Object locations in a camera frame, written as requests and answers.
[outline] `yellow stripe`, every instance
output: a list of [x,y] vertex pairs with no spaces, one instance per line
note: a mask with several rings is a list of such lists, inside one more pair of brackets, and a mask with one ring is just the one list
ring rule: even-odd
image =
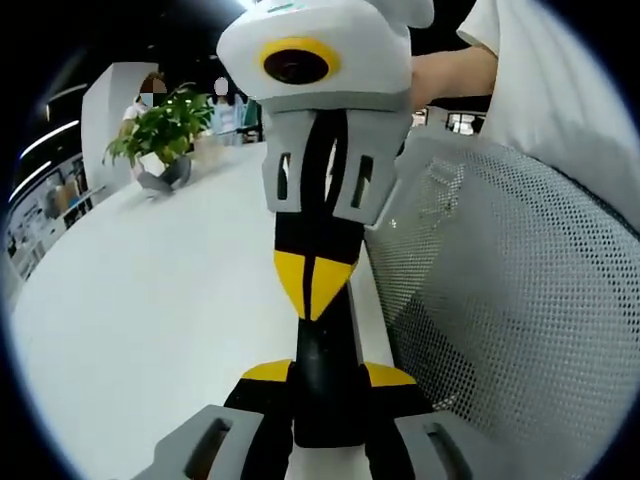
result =
[[414,385],[416,381],[411,375],[394,367],[364,362],[369,371],[372,387],[391,387],[399,385]]
[[314,53],[322,58],[327,63],[329,71],[321,80],[327,79],[340,71],[340,55],[333,48],[311,37],[287,37],[265,43],[258,57],[260,66],[264,68],[264,61],[270,55],[283,50],[302,50]]
[[291,303],[298,312],[298,317],[304,318],[304,294],[302,291],[304,257],[276,250],[274,260],[284,291],[291,299]]
[[356,264],[334,262],[316,257],[311,282],[311,320],[317,320],[340,289],[349,281]]
[[267,382],[286,382],[291,360],[262,363],[248,370],[242,378],[246,380],[263,380]]

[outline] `yellow ring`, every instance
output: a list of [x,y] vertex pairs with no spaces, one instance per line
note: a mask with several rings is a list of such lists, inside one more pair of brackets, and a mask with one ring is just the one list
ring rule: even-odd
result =
[[340,71],[340,55],[331,47],[325,45],[320,40],[311,37],[288,37],[280,38],[272,42],[267,42],[260,52],[260,66],[264,70],[264,62],[270,55],[283,50],[302,50],[318,55],[329,67],[327,74],[320,80],[326,80],[330,76]]

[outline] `green leaves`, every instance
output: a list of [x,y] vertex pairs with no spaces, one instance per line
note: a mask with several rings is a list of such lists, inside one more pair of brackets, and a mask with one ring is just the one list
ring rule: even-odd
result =
[[165,101],[134,120],[130,134],[115,138],[105,155],[126,157],[131,165],[151,152],[171,163],[189,150],[193,138],[209,128],[213,107],[209,95],[195,93],[181,85]]

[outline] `robot eye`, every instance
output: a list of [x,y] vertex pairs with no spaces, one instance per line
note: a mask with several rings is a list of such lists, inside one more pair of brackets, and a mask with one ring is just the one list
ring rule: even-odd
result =
[[287,85],[319,82],[340,70],[340,57],[313,38],[284,38],[265,45],[261,55],[264,71]]

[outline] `white pillar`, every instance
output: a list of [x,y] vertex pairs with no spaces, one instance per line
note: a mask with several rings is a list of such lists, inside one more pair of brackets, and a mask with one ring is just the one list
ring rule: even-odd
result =
[[102,159],[118,134],[124,111],[140,92],[146,76],[156,71],[154,63],[114,63],[87,90],[82,100],[82,156],[90,189],[106,186],[94,197],[100,202],[133,180],[129,162],[117,158],[115,165]]

